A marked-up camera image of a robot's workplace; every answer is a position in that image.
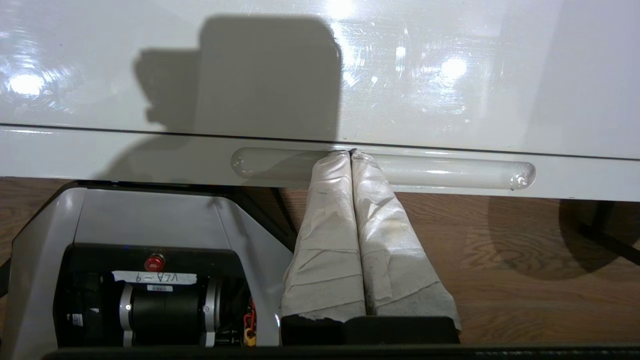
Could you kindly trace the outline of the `white handwritten label tape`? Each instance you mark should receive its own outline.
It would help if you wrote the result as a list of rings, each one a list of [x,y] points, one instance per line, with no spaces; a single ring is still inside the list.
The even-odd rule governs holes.
[[[111,273],[115,281],[125,281],[130,284],[194,285],[198,282],[198,276],[191,273],[128,270],[114,270]]]

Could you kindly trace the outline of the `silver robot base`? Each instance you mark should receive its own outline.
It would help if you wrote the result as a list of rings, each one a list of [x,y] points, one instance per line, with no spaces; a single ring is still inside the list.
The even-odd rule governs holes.
[[[281,343],[283,276],[294,230],[240,187],[76,181],[23,226],[0,268],[7,307],[0,360],[71,347]],[[196,274],[193,285],[130,284],[112,271]]]

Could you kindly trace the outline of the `white glossy low cabinet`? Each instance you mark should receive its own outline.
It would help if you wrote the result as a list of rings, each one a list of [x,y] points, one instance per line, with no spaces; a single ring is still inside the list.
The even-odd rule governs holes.
[[[640,160],[640,0],[0,0],[0,124]]]

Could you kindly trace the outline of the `right gripper white taped left finger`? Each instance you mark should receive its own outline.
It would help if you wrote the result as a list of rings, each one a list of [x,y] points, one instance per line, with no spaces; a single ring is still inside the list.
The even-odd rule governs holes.
[[[304,216],[284,276],[281,315],[349,321],[365,314],[351,155],[334,151],[311,169]]]

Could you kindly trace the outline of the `right gripper white taped right finger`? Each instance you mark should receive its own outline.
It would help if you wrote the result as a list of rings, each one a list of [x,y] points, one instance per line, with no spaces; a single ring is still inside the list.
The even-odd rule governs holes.
[[[455,300],[375,158],[355,150],[351,169],[368,311],[374,316],[444,317],[461,330]]]

